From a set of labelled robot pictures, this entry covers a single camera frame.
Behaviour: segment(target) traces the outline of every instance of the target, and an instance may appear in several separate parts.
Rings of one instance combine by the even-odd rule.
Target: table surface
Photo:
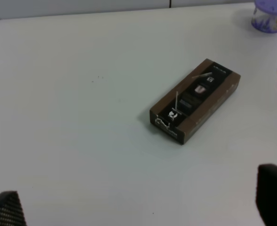
[[[0,192],[28,225],[262,226],[277,34],[252,3],[0,21]],[[242,75],[183,146],[149,108],[205,58]]]

